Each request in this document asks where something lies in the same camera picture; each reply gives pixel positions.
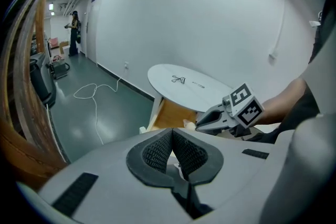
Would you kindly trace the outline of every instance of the door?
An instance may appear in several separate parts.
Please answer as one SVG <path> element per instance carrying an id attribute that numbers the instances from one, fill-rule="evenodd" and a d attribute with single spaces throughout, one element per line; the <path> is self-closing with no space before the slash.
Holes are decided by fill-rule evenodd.
<path id="1" fill-rule="evenodd" d="M 89 0 L 88 5 L 88 20 L 86 25 L 86 51 L 90 60 L 97 63 L 96 54 L 96 37 L 97 37 L 97 22 L 101 0 Z"/>
<path id="2" fill-rule="evenodd" d="M 86 24 L 86 52 L 88 58 L 97 63 L 97 58 L 96 58 L 96 32 L 97 29 L 94 27 L 95 22 L 94 22 L 94 4 L 91 3 L 89 6 L 89 12 L 88 12 L 88 20 Z"/>

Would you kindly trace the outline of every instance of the wall outlet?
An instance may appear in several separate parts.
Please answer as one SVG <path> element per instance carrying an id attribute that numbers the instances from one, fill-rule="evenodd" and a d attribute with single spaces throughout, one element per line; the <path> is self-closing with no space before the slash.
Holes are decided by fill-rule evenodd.
<path id="1" fill-rule="evenodd" d="M 276 49 L 272 49 L 269 51 L 268 56 L 272 58 L 273 60 L 275 60 L 278 57 L 278 51 Z"/>

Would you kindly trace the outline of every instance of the white wall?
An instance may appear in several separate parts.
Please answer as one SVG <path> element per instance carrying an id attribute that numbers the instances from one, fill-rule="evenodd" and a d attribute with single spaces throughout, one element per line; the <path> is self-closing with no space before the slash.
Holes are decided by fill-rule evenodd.
<path id="1" fill-rule="evenodd" d="M 283 8 L 284 0 L 102 0 L 97 62 L 152 95 L 148 69 L 172 63 L 232 87 L 247 81 L 264 101 L 299 76 L 311 55 L 313 15 L 304 2 L 286 0 L 278 57 L 270 61 Z"/>
<path id="2" fill-rule="evenodd" d="M 69 23 L 69 17 L 53 16 L 50 19 L 50 35 L 51 38 L 58 38 L 58 42 L 70 41 L 70 28 L 65 29 L 64 26 Z"/>
<path id="3" fill-rule="evenodd" d="M 51 25 L 50 25 L 50 18 L 44 19 L 44 32 L 47 35 L 47 38 L 51 37 Z"/>

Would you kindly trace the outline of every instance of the black rubber strip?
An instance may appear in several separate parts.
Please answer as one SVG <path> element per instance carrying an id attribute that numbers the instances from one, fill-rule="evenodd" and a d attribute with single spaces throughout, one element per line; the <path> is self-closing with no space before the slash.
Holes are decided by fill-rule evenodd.
<path id="1" fill-rule="evenodd" d="M 53 203 L 53 207 L 62 214 L 71 217 L 96 182 L 98 176 L 83 173 Z"/>
<path id="2" fill-rule="evenodd" d="M 250 150 L 249 148 L 247 148 L 246 150 L 243 150 L 242 153 L 246 154 L 246 155 L 249 155 L 249 156 L 261 158 L 261 159 L 267 159 L 267 157 L 269 155 L 269 153 L 262 152 L 262 151 Z"/>

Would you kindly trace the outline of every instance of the black mesh pad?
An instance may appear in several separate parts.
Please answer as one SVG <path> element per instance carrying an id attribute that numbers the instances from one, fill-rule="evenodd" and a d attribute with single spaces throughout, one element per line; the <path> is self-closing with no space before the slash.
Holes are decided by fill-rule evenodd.
<path id="1" fill-rule="evenodd" d="M 178 159 L 184 177 L 199 169 L 208 160 L 207 152 L 189 141 L 182 135 L 174 132 L 174 153 Z"/>
<path id="2" fill-rule="evenodd" d="M 167 160 L 172 152 L 172 138 L 171 133 L 166 133 L 148 145 L 142 153 L 144 162 L 155 170 L 165 174 Z"/>
<path id="3" fill-rule="evenodd" d="M 214 146 L 180 129 L 164 129 L 134 146 L 127 155 L 127 166 L 146 185 L 172 188 L 174 181 L 165 174 L 172 150 L 184 178 L 192 185 L 211 182 L 224 162 L 221 152 Z"/>

